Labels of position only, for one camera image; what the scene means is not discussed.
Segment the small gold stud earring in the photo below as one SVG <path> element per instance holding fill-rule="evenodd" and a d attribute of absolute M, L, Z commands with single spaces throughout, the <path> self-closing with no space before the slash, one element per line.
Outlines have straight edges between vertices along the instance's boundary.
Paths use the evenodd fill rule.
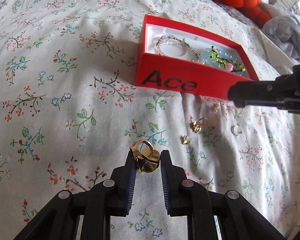
<path fill-rule="evenodd" d="M 213 111 L 214 113 L 216 113 L 216 112 L 218 112 L 218 110 L 219 110 L 219 104 L 215 103 L 214 106 L 213 106 L 212 111 Z"/>

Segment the crumpled grey white clothes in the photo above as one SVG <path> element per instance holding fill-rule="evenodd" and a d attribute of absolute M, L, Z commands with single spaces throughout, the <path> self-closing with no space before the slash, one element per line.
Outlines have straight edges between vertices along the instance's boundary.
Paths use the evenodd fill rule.
<path fill-rule="evenodd" d="M 271 16 L 263 26 L 264 34 L 289 58 L 300 62 L 300 16 L 271 4 L 262 4 Z"/>

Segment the small gold flower earring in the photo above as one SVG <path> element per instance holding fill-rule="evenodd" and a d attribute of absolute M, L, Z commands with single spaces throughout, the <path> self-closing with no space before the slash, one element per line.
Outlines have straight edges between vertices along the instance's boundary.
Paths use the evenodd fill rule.
<path fill-rule="evenodd" d="M 184 136 L 182 137 L 182 139 L 181 139 L 181 143 L 182 143 L 183 145 L 189 145 L 189 144 L 191 143 L 191 141 L 192 141 L 192 139 L 189 138 L 188 135 L 184 135 Z"/>

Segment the red Ace cardboard box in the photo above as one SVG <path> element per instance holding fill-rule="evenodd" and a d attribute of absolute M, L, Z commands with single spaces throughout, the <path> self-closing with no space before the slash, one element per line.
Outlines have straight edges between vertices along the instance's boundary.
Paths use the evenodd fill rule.
<path fill-rule="evenodd" d="M 238 81 L 257 80 L 240 44 L 185 23 L 144 17 L 135 85 L 226 99 Z"/>

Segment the floral bed sheet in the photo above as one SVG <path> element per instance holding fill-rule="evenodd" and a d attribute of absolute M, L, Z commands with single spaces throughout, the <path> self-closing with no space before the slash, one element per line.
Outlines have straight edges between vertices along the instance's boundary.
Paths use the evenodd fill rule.
<path fill-rule="evenodd" d="M 208 190 L 238 191 L 292 239 L 300 115 L 135 87 L 145 15 L 239 43 L 262 80 L 292 65 L 256 26 L 211 0 L 0 0 L 0 239 L 13 239 L 58 191 L 108 179 L 140 139 L 169 150 Z"/>

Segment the orange pumpkin plush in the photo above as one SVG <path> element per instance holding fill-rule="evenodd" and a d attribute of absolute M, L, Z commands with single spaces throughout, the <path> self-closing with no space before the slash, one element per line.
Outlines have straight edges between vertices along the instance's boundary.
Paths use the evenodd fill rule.
<path fill-rule="evenodd" d="M 261 8 L 261 0 L 213 0 L 239 10 L 245 17 L 257 26 L 263 26 L 272 19 L 270 13 Z"/>

